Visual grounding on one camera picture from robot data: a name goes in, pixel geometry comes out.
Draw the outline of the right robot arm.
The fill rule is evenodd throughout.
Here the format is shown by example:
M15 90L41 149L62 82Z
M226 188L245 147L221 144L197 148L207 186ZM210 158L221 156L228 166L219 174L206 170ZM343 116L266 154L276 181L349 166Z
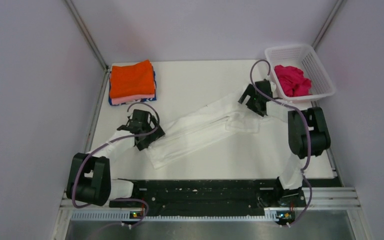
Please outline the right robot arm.
M287 124L291 155L273 190L274 202L287 206L299 196L311 157L320 156L331 146L324 112L321 107L300 110L273 98L268 80L250 83L238 102L261 117L274 117Z

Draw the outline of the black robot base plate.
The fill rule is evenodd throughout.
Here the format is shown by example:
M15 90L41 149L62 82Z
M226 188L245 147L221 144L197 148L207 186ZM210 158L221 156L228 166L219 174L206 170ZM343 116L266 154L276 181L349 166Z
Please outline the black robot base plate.
M303 200L303 184L297 197L276 200L276 179L201 179L201 180L134 180L131 199L126 202L111 200L111 208L139 208L149 213L151 208L173 204L176 207L227 206L228 204L251 204L251 206L299 207L307 204Z

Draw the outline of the white printed t shirt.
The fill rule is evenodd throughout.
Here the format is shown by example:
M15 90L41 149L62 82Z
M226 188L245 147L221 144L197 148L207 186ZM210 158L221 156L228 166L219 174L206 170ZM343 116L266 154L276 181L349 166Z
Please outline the white printed t shirt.
M165 167L236 133L257 134L264 118L240 104L239 98L240 92L235 91L161 125L165 135L145 150L153 168Z

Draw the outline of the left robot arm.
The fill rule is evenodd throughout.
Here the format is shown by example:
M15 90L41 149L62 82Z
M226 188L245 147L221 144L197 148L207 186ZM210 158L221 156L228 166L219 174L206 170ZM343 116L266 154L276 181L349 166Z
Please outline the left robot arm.
M134 147L144 150L164 135L160 116L155 110L133 110L127 122L99 147L73 156L66 197L77 209L90 205L103 206L111 198L113 186L121 184L111 172L114 162L125 151Z

